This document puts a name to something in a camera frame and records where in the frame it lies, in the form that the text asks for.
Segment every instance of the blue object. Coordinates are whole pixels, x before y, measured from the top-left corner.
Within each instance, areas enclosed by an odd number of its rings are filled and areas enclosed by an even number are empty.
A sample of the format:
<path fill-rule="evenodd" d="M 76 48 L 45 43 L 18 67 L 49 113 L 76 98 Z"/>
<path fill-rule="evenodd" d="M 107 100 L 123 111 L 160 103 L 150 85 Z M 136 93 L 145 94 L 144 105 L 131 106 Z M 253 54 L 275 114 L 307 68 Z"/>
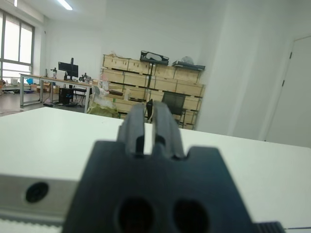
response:
<path fill-rule="evenodd" d="M 33 80 L 33 79 L 27 79 L 26 82 L 27 82 L 29 85 L 31 85 L 31 84 L 34 83 L 34 80 Z"/>

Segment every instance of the desk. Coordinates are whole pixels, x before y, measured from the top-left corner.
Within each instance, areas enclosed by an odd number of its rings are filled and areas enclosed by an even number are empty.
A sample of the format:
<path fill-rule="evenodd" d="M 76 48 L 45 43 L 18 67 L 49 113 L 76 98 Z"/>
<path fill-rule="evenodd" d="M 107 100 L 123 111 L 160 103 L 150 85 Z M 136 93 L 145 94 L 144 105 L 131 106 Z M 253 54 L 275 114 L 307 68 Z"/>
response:
<path fill-rule="evenodd" d="M 121 123 L 47 107 L 0 117 L 1 131 L 6 132 L 0 133 L 0 173 L 78 181 L 94 142 L 115 141 Z M 311 226 L 311 149 L 180 132 L 185 152 L 192 146 L 219 148 L 254 222 Z M 145 124 L 145 134 L 144 151 L 150 153 L 151 124 Z"/>
<path fill-rule="evenodd" d="M 86 88 L 86 104 L 84 107 L 84 113 L 87 112 L 89 94 L 90 94 L 90 89 L 91 89 L 92 85 L 90 85 L 88 83 L 79 83 L 79 82 L 73 82 L 73 81 L 69 81 L 69 80 L 54 79 L 54 78 L 48 78 L 48 77 L 30 75 L 30 74 L 20 74 L 20 106 L 24 106 L 24 104 L 38 103 L 39 102 L 36 100 L 24 102 L 24 79 L 25 78 L 26 79 L 37 79 L 37 80 L 39 80 L 39 83 L 40 83 L 40 102 L 43 102 L 43 82 L 50 82 L 50 83 L 58 82 L 58 83 L 69 84 L 69 85 L 80 86 L 80 87 Z M 52 99 L 53 99 L 53 87 L 52 86 L 51 86 L 51 94 L 52 94 Z"/>

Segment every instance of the hole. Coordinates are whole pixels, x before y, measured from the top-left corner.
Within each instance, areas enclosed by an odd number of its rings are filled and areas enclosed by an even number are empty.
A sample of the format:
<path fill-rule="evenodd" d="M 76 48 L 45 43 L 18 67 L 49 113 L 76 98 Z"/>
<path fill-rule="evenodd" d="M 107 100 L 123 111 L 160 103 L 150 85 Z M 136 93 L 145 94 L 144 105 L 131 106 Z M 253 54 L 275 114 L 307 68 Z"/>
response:
<path fill-rule="evenodd" d="M 204 208 L 196 201 L 180 200 L 176 203 L 173 217 L 181 233 L 206 233 L 208 218 Z"/>
<path fill-rule="evenodd" d="M 142 198 L 131 198 L 120 209 L 119 222 L 124 233 L 147 233 L 154 215 L 150 204 Z"/>
<path fill-rule="evenodd" d="M 48 191 L 49 186 L 47 183 L 35 183 L 27 189 L 26 201 L 29 203 L 36 203 L 41 201 L 47 195 Z"/>

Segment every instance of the door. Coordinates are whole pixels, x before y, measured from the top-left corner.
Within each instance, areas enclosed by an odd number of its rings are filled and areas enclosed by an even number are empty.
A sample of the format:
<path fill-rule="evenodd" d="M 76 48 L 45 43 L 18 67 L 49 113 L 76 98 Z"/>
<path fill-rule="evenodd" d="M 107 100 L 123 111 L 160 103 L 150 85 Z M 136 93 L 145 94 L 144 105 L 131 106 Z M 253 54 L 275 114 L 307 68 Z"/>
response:
<path fill-rule="evenodd" d="M 311 37 L 294 43 L 266 141 L 311 148 Z"/>

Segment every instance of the long table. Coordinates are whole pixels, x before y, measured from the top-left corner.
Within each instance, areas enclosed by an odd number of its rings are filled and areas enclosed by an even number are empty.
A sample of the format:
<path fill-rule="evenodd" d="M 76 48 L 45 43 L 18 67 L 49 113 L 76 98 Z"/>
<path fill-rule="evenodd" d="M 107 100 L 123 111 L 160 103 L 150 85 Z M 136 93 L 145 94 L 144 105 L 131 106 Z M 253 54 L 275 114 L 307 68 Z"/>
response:
<path fill-rule="evenodd" d="M 40 100 L 32 100 L 32 101 L 24 101 L 24 79 L 37 79 L 40 83 Z M 69 80 L 61 80 L 61 79 L 54 79 L 54 78 L 48 78 L 43 76 L 37 76 L 37 75 L 30 75 L 30 74 L 20 74 L 20 106 L 24 106 L 25 104 L 30 103 L 38 103 L 43 102 L 43 82 L 50 82 L 50 83 L 63 83 L 63 84 L 69 84 L 74 86 L 79 86 L 86 88 L 86 103 L 84 107 L 84 113 L 87 112 L 88 108 L 88 101 L 89 101 L 89 94 L 90 89 L 92 85 L 88 83 L 79 83 L 79 82 L 73 82 Z M 53 87 L 51 85 L 51 98 L 53 99 Z"/>
<path fill-rule="evenodd" d="M 121 123 L 53 108 L 0 117 L 5 132 L 0 133 L 0 174 L 78 181 L 95 141 L 115 141 Z M 185 152 L 192 146 L 220 150 L 254 222 L 278 220 L 285 228 L 311 227 L 310 148 L 180 132 Z M 145 124 L 145 134 L 144 152 L 151 153 L 151 124 Z"/>

